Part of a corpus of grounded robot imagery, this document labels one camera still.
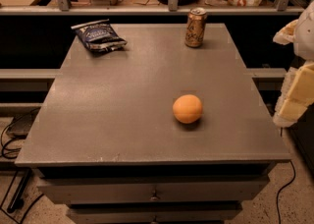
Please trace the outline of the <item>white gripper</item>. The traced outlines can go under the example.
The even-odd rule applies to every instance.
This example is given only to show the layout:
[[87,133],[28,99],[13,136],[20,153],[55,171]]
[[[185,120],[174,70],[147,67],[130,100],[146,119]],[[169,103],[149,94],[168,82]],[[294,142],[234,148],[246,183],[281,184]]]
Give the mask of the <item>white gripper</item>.
[[[302,12],[298,20],[281,28],[273,41],[293,43],[294,54],[305,61],[314,60],[314,2]],[[273,122],[276,126],[292,126],[314,103],[314,63],[306,62],[298,69],[290,67],[285,75],[281,95],[275,106]]]

